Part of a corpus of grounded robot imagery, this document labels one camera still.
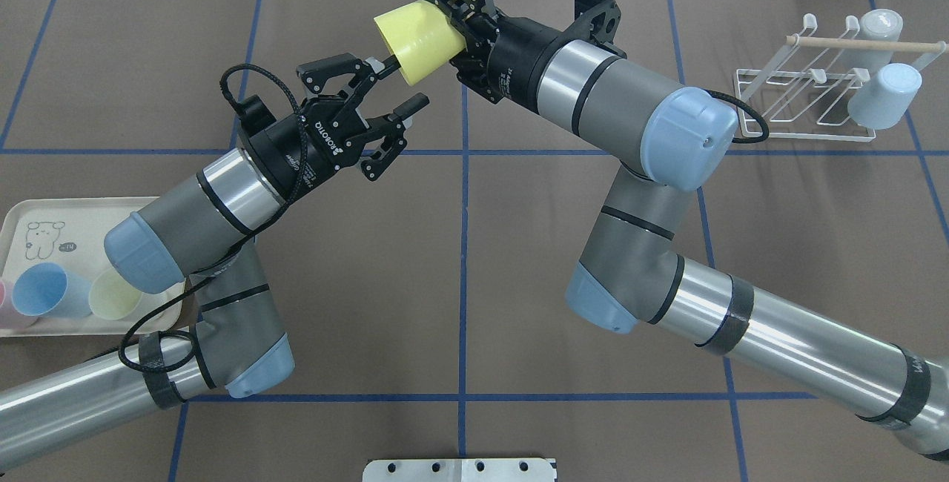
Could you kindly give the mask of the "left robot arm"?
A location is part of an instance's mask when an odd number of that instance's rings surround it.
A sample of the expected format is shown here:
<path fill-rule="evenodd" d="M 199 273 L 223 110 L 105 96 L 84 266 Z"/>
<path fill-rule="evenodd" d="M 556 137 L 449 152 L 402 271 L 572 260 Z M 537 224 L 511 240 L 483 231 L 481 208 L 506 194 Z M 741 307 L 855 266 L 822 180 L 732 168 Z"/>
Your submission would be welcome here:
<path fill-rule="evenodd" d="M 294 373 L 257 237 L 339 171 L 356 165 L 375 181 L 400 155 L 406 128 L 428 97 L 418 93 L 369 119 L 359 106 L 401 66 L 396 56 L 350 53 L 302 64 L 302 102 L 263 67 L 225 70 L 219 86 L 240 121 L 240 145 L 104 238 L 110 265 L 136 290 L 159 295 L 188 283 L 166 306 L 193 297 L 199 319 L 143 333 L 153 319 L 148 312 L 115 350 L 4 391 L 3 472 L 218 387 L 241 400 Z"/>

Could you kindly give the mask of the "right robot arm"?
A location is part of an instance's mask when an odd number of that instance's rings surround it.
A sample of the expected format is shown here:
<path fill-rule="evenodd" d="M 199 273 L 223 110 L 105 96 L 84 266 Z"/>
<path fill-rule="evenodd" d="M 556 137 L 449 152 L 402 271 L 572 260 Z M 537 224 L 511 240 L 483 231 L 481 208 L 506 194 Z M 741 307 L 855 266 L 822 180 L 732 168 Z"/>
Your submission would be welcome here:
<path fill-rule="evenodd" d="M 495 0 L 421 0 L 460 45 L 446 63 L 489 102 L 508 100 L 619 161 L 572 272 L 576 315 L 627 334 L 649 323 L 698 349 L 796 382 L 947 462 L 947 361 L 930 360 L 682 255 L 692 198 L 735 140 L 736 100 L 628 59 L 616 0 L 573 0 L 565 29 Z"/>

